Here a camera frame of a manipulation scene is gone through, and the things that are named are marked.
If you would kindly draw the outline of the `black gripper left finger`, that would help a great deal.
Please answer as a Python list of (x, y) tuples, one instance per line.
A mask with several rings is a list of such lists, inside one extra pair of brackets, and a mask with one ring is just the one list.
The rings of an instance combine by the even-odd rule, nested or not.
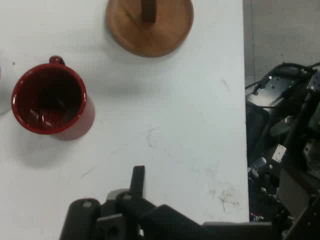
[(69, 205), (59, 237), (61, 240), (122, 240), (123, 216), (116, 210), (116, 201), (101, 204), (83, 198)]

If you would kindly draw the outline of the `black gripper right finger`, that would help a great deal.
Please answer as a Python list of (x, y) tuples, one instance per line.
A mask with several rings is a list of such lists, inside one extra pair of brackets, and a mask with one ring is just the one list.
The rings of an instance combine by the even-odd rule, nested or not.
[(116, 197), (117, 209), (139, 225), (146, 240), (206, 240), (208, 232), (168, 205), (156, 206), (143, 197), (145, 166), (133, 167), (130, 188)]

